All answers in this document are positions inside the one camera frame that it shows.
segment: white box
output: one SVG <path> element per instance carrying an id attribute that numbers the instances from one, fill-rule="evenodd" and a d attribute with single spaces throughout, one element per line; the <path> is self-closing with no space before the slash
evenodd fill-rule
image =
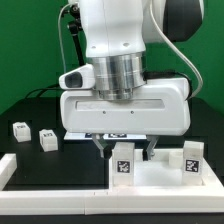
<path id="1" fill-rule="evenodd" d="M 52 130 L 42 130 L 40 134 L 40 144 L 44 152 L 58 150 L 58 139 Z"/>
<path id="2" fill-rule="evenodd" d="M 204 143 L 186 141 L 184 143 L 183 178 L 184 185 L 202 185 Z"/>
<path id="3" fill-rule="evenodd" d="M 134 147 L 134 143 L 116 143 L 113 150 L 113 185 L 133 185 Z"/>
<path id="4" fill-rule="evenodd" d="M 13 134 L 18 142 L 26 142 L 31 140 L 30 128 L 25 122 L 14 123 Z"/>

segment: cable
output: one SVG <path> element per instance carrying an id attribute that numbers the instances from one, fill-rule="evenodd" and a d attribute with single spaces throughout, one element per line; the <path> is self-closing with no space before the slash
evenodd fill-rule
<path id="1" fill-rule="evenodd" d="M 52 89 L 52 88 L 56 88 L 56 87 L 59 87 L 60 85 L 57 83 L 57 84 L 54 84 L 54 85 L 50 85 L 50 86 L 47 86 L 45 89 L 43 89 L 40 93 L 37 94 L 36 98 L 39 98 L 41 97 L 45 92 L 48 91 L 48 89 Z"/>
<path id="2" fill-rule="evenodd" d="M 152 9 L 152 1 L 150 1 L 150 15 L 153 21 L 153 24 L 157 30 L 157 32 L 160 34 L 160 36 L 162 37 L 162 39 L 167 43 L 167 45 L 191 68 L 191 70 L 194 72 L 194 74 L 197 77 L 198 80 L 198 87 L 196 88 L 196 90 L 192 93 L 191 97 L 195 97 L 200 91 L 201 88 L 203 86 L 203 79 L 200 75 L 200 72 L 197 70 L 197 68 L 193 65 L 193 63 L 185 56 L 183 55 L 175 46 L 174 44 L 172 44 L 172 42 L 163 34 L 162 30 L 160 29 L 160 27 L 158 26 L 155 17 L 153 15 L 153 9 Z"/>
<path id="3" fill-rule="evenodd" d="M 67 71 L 67 68 L 66 68 L 66 62 L 65 62 L 65 53 L 64 53 L 64 46 L 63 46 L 63 40 L 62 40 L 62 34 L 61 34 L 61 16 L 64 12 L 64 10 L 71 6 L 72 4 L 67 4 L 65 5 L 61 11 L 60 11 L 60 14 L 58 16 L 58 35 L 59 35 L 59 42 L 60 42 L 60 49 L 61 49 L 61 58 L 62 58 L 62 63 L 63 63 L 63 70 L 64 70 L 64 73 L 66 73 Z"/>
<path id="4" fill-rule="evenodd" d="M 62 89 L 59 89 L 59 88 L 42 88 L 42 89 L 35 89 L 35 90 L 32 90 L 31 92 L 29 92 L 29 93 L 25 96 L 25 99 L 27 99 L 32 93 L 37 92 L 37 91 L 43 91 L 43 90 L 46 90 L 46 91 L 48 91 L 48 90 L 54 90 L 54 91 L 58 91 L 58 90 L 60 90 L 60 91 L 63 91 Z"/>

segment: white platform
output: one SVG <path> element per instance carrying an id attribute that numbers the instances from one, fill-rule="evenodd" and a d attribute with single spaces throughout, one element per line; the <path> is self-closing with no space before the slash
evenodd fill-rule
<path id="1" fill-rule="evenodd" d="M 153 161 L 141 162 L 136 150 L 133 187 L 112 187 L 110 175 L 108 190 L 0 192 L 0 214 L 224 212 L 223 186 L 206 161 L 203 185 L 182 186 L 181 170 L 168 166 L 169 151 L 156 149 Z"/>

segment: white robot body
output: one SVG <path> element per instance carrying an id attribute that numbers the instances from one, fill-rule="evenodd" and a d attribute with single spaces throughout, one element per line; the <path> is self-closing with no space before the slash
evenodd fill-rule
<path id="1" fill-rule="evenodd" d="M 141 0 L 80 0 L 79 5 L 87 58 L 145 51 Z"/>
<path id="2" fill-rule="evenodd" d="M 202 0 L 79 0 L 87 65 L 59 80 L 68 132 L 93 133 L 98 146 L 96 134 L 183 135 L 189 128 L 188 81 L 144 79 L 145 43 L 161 41 L 150 3 L 171 41 L 189 39 L 202 23 Z"/>
<path id="3" fill-rule="evenodd" d="M 190 126 L 186 79 L 150 80 L 132 100 L 106 101 L 93 90 L 66 91 L 61 97 L 68 132 L 182 135 Z"/>

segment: green wall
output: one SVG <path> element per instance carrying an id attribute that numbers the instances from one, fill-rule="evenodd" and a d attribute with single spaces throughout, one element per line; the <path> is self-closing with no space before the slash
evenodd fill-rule
<path id="1" fill-rule="evenodd" d="M 2 0 L 0 7 L 0 113 L 27 92 L 57 82 L 62 74 L 57 18 L 66 0 Z M 201 71 L 204 88 L 198 95 L 224 114 L 224 19 L 223 0 L 205 0 L 205 19 L 188 42 L 178 43 Z M 74 45 L 63 29 L 67 66 L 77 67 Z M 147 45 L 151 70 L 174 68 L 192 72 L 165 44 Z"/>

